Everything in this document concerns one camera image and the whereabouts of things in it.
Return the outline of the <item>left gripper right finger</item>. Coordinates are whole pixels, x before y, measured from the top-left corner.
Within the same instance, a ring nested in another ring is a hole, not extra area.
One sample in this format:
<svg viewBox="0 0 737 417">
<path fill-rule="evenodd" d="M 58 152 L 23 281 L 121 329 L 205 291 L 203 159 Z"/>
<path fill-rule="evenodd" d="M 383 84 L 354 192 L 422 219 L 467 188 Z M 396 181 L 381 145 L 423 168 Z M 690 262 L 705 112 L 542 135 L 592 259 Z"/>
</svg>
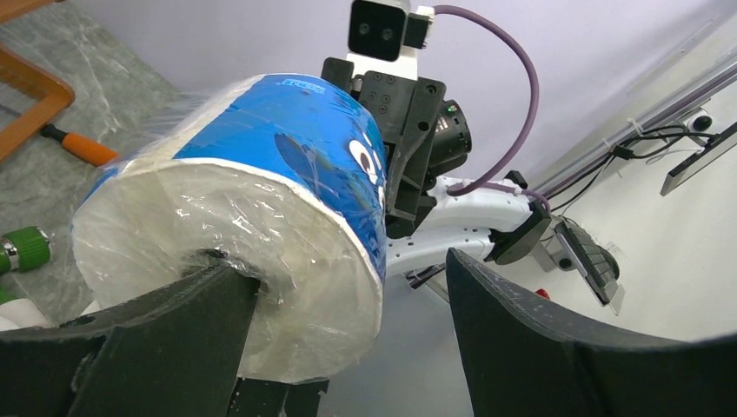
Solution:
<svg viewBox="0 0 737 417">
<path fill-rule="evenodd" d="M 736 338 L 675 341 L 594 320 L 470 255 L 446 257 L 477 416 L 733 416 Z"/>
</svg>

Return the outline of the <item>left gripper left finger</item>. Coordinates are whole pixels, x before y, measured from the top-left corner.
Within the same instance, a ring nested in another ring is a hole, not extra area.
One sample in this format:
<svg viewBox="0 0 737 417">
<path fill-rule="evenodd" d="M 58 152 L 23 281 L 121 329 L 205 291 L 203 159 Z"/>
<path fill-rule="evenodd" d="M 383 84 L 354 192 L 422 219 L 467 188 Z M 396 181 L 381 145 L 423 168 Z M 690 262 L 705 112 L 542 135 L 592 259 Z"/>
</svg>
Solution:
<svg viewBox="0 0 737 417">
<path fill-rule="evenodd" d="M 1 334 L 4 416 L 224 416 L 260 283 L 211 267 L 57 328 Z"/>
</svg>

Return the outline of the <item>blue paper roll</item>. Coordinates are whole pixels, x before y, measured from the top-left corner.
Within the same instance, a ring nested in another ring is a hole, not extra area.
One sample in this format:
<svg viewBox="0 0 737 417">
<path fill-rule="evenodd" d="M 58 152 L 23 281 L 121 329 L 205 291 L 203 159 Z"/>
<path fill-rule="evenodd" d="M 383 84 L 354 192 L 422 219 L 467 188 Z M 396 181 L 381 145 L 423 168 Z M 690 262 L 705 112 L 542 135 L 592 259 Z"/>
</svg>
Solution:
<svg viewBox="0 0 737 417">
<path fill-rule="evenodd" d="M 387 274 L 374 117 L 321 78 L 276 73 L 186 95 L 145 134 L 71 221 L 97 303 L 216 261 L 262 284 L 241 376 L 295 383 L 356 364 L 380 331 Z"/>
</svg>

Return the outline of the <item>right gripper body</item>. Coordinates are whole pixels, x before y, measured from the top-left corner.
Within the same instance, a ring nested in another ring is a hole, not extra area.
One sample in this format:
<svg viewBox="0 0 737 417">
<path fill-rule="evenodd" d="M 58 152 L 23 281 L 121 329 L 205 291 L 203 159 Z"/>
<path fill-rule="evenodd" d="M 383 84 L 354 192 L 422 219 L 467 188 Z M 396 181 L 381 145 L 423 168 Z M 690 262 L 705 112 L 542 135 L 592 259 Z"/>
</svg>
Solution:
<svg viewBox="0 0 737 417">
<path fill-rule="evenodd" d="M 386 223 L 392 239 L 412 235 L 437 200 L 429 191 L 439 176 L 468 159 L 472 139 L 468 122 L 444 83 L 410 80 L 328 57 L 322 79 L 348 92 L 374 117 L 387 162 Z"/>
</svg>

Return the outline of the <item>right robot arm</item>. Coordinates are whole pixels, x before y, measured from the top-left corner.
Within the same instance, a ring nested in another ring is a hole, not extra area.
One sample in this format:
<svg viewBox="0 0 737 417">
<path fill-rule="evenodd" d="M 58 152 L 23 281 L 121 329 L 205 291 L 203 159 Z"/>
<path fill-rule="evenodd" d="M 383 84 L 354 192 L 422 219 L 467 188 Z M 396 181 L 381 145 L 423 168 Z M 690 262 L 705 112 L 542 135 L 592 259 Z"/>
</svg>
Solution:
<svg viewBox="0 0 737 417">
<path fill-rule="evenodd" d="M 467 161 L 472 139 L 460 106 L 445 98 L 444 83 L 360 71 L 334 57 L 325 59 L 321 77 L 354 97 L 381 131 L 389 276 L 427 275 L 444 263 L 448 248 L 499 265 L 530 254 L 552 217 L 520 173 L 451 194 L 469 184 L 448 172 Z"/>
</svg>

